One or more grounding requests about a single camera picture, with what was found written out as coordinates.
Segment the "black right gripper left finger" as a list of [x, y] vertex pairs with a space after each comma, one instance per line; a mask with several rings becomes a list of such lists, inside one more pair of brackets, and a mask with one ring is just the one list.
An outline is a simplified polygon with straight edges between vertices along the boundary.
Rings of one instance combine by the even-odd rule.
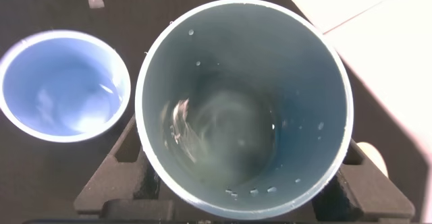
[[172, 219], [174, 202], [159, 200], [160, 184], [131, 117], [74, 208], [81, 217], [97, 219]]

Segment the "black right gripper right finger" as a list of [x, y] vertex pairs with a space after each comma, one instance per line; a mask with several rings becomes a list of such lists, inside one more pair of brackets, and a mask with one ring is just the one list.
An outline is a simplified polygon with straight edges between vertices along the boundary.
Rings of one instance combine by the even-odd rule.
[[415, 214], [411, 201], [353, 141], [312, 206], [318, 221], [409, 222]]

